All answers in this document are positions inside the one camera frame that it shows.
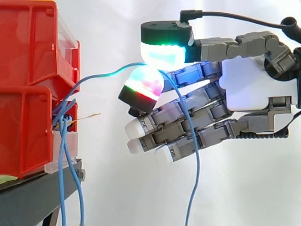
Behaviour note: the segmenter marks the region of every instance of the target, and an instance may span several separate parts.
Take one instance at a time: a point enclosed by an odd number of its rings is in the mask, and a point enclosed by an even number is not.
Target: cable connector
[[[197,18],[203,17],[203,11],[202,10],[182,10],[180,12],[180,22],[181,23],[187,23],[189,20],[194,20]]]

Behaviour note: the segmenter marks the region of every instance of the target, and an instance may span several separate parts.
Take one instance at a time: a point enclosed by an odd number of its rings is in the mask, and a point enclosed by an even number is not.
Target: white fingertip
[[[155,156],[159,164],[167,164],[173,162],[173,158],[167,145],[158,148],[155,151]]]
[[[128,138],[136,139],[145,136],[144,129],[138,119],[129,122],[125,127]]]
[[[127,147],[131,154],[139,154],[144,152],[139,139],[130,140],[127,144]]]

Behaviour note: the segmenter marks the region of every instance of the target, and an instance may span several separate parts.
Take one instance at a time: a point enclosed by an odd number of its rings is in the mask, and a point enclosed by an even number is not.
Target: screw
[[[86,179],[86,171],[84,169],[81,169],[79,171],[79,180],[83,182],[85,181],[85,179]]]

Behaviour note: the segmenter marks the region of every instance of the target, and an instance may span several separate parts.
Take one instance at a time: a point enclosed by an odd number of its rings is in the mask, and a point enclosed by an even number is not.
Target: green light
[[[141,43],[141,56],[150,66],[164,71],[183,68],[185,47],[177,45],[148,45]]]
[[[133,70],[125,86],[158,101],[164,87],[164,78],[155,68],[139,66]]]

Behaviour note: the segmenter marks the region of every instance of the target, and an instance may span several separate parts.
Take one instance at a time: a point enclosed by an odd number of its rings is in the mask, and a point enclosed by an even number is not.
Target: robot finger
[[[215,81],[183,97],[188,110],[193,113],[224,96],[225,91],[220,88],[219,82]],[[180,100],[176,99],[154,109],[151,114],[132,120],[126,125],[125,130],[130,139],[136,139],[162,130],[166,125],[184,118]]]

